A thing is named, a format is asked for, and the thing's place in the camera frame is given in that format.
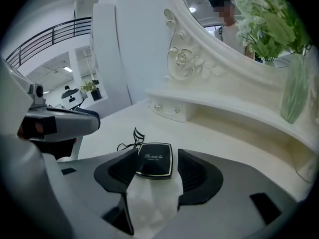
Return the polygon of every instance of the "ceiling light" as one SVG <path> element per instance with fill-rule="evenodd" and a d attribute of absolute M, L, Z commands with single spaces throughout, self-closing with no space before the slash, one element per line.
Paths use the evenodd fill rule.
<path fill-rule="evenodd" d="M 63 67 L 63 69 L 66 70 L 66 71 L 68 71 L 68 72 L 72 72 L 71 68 L 69 68 L 69 67 L 67 67 L 67 66 Z"/>
<path fill-rule="evenodd" d="M 188 9 L 189 9 L 189 11 L 190 11 L 191 13 L 196 12 L 196 8 L 194 8 L 194 7 L 190 7 L 190 8 L 188 8 Z"/>

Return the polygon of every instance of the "drawer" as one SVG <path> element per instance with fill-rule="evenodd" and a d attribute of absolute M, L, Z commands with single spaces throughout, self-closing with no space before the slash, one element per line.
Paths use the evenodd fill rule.
<path fill-rule="evenodd" d="M 195 113 L 196 104 L 150 95 L 151 109 L 171 120 L 186 122 Z"/>

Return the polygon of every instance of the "potted plant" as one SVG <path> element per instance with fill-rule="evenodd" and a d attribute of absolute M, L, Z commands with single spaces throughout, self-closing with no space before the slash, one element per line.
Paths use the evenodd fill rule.
<path fill-rule="evenodd" d="M 93 81 L 86 81 L 81 87 L 81 90 L 84 90 L 85 92 L 91 92 L 94 101 L 102 98 L 99 88 L 96 87 Z"/>
<path fill-rule="evenodd" d="M 293 124 L 302 113 L 309 93 L 309 69 L 305 54 L 311 48 L 305 27 L 286 0 L 235 0 L 244 20 L 238 22 L 243 43 L 273 65 L 287 50 L 293 54 L 280 115 Z"/>

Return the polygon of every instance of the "flower arrangement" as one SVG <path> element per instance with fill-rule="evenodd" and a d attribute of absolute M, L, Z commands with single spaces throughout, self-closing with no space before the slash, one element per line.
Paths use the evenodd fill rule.
<path fill-rule="evenodd" d="M 85 92 L 92 92 L 96 90 L 96 86 L 93 81 L 86 81 L 81 87 L 81 90 L 84 90 Z"/>
<path fill-rule="evenodd" d="M 243 20 L 238 37 L 267 64 L 284 50 L 303 54 L 311 48 L 305 27 L 286 0 L 235 0 Z"/>

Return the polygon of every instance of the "black compact case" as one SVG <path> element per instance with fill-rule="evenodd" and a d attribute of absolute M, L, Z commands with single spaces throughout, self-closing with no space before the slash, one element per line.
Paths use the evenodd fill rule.
<path fill-rule="evenodd" d="M 169 143 L 143 143 L 136 174 L 151 180 L 171 178 L 173 153 Z"/>

